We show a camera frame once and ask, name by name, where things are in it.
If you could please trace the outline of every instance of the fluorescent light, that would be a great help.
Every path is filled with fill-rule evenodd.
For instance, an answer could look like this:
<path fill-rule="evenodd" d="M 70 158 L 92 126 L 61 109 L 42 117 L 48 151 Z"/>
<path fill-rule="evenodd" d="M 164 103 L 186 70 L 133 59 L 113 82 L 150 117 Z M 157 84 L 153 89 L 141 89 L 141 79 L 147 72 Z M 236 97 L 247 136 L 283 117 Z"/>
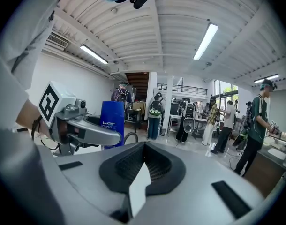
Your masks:
<path fill-rule="evenodd" d="M 272 75 L 272 76 L 270 76 L 270 77 L 265 77 L 265 78 L 261 78 L 261 79 L 259 79 L 259 80 L 255 80 L 255 83 L 261 83 L 262 81 L 264 81 L 265 79 L 273 79 L 273 78 L 277 78 L 277 77 L 279 77 L 279 75 L 278 74 L 275 74 L 275 75 Z"/>
<path fill-rule="evenodd" d="M 106 60 L 100 57 L 97 53 L 93 52 L 86 45 L 81 45 L 81 49 L 84 50 L 86 53 L 90 54 L 92 57 L 96 58 L 98 61 L 102 62 L 103 64 L 108 64 Z"/>
<path fill-rule="evenodd" d="M 207 32 L 205 33 L 205 36 L 203 37 L 203 41 L 201 42 L 197 52 L 195 53 L 195 56 L 193 58 L 194 60 L 199 60 L 201 58 L 204 51 L 207 49 L 208 45 L 212 41 L 217 30 L 218 30 L 218 26 L 210 23 L 207 29 Z"/>
<path fill-rule="evenodd" d="M 264 79 L 255 80 L 255 83 L 261 83 Z"/>
<path fill-rule="evenodd" d="M 271 76 L 271 77 L 267 77 L 267 79 L 273 79 L 273 78 L 277 78 L 277 77 L 279 77 L 279 75 L 278 75 L 278 74 L 275 74 L 275 75 L 273 75 L 273 76 Z"/>

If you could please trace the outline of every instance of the black trapezoid pad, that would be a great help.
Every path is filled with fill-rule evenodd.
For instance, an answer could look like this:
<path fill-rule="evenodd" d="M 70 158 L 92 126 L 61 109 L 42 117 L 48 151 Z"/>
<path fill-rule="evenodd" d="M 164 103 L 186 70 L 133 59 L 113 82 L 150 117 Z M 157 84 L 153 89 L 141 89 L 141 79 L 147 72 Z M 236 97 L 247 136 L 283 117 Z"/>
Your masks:
<path fill-rule="evenodd" d="M 186 174 L 186 167 L 179 157 L 149 142 L 141 142 L 104 161 L 99 176 L 111 191 L 128 194 L 129 186 L 144 162 L 151 176 L 146 196 L 171 192 Z"/>

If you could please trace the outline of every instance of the man in green shirt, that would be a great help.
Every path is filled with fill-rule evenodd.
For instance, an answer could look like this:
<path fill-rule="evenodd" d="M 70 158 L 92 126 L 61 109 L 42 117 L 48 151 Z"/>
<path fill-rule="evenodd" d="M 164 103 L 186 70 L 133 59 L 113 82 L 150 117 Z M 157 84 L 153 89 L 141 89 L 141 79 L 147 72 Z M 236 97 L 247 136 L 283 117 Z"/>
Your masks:
<path fill-rule="evenodd" d="M 257 151 L 262 148 L 266 129 L 269 132 L 272 131 L 272 127 L 268 123 L 266 112 L 267 103 L 265 102 L 264 98 L 269 98 L 269 93 L 273 91 L 273 89 L 273 83 L 270 80 L 265 79 L 261 84 L 260 94 L 257 95 L 252 101 L 251 113 L 253 119 L 248 133 L 246 149 L 244 150 L 244 153 L 239 160 L 236 169 L 234 170 L 235 173 L 239 175 L 241 174 L 244 165 L 248 161 L 243 176 L 246 174 L 256 157 Z"/>

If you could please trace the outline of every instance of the air vent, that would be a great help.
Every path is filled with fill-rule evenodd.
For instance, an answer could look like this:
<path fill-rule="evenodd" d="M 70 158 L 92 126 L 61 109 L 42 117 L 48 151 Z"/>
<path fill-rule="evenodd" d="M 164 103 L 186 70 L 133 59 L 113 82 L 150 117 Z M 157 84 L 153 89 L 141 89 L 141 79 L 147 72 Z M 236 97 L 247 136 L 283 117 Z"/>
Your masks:
<path fill-rule="evenodd" d="M 46 44 L 63 51 L 69 45 L 69 41 L 52 32 Z"/>

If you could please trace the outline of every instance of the white ceiling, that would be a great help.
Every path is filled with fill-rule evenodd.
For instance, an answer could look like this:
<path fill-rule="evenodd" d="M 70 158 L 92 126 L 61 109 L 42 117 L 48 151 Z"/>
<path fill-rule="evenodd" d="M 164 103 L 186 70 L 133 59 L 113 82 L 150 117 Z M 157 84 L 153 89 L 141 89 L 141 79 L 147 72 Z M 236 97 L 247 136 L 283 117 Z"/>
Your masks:
<path fill-rule="evenodd" d="M 245 88 L 260 76 L 286 78 L 286 32 L 265 0 L 149 0 L 139 10 L 129 1 L 61 0 L 55 14 L 54 32 L 70 42 L 64 52 L 109 74 L 166 71 Z M 209 22 L 219 29 L 195 61 Z M 82 44 L 109 64 L 83 52 Z"/>

